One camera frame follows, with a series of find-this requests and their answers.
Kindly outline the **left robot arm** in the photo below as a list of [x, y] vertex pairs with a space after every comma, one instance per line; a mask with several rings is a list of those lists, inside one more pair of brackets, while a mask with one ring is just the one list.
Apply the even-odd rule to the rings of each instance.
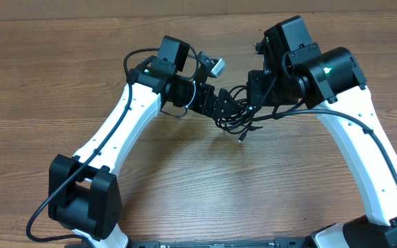
[[238, 112], [230, 93], [206, 83], [219, 77], [223, 59], [195, 52], [165, 36], [152, 56], [125, 68], [126, 86], [109, 117], [73, 156], [58, 155], [49, 170], [48, 215], [78, 238], [80, 247], [127, 247], [118, 221], [122, 200], [118, 177], [132, 146], [166, 102], [214, 120]]

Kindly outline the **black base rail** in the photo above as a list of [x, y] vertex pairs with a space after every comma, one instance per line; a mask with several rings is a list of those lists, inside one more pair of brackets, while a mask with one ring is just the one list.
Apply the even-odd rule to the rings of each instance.
[[304, 237], [281, 237], [273, 240], [237, 240], [208, 242], [159, 242], [156, 240], [131, 241], [125, 248], [302, 248]]

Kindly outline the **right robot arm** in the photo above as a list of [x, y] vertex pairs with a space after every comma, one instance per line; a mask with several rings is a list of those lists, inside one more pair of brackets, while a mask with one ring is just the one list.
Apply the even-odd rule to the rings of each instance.
[[[397, 247], [397, 154], [376, 115], [367, 80], [344, 47], [321, 52], [300, 16], [266, 30], [256, 44], [263, 56], [256, 107], [271, 106], [270, 118], [314, 114], [336, 142], [360, 192], [365, 213], [328, 225], [305, 247]], [[288, 106], [279, 112], [278, 107]]]

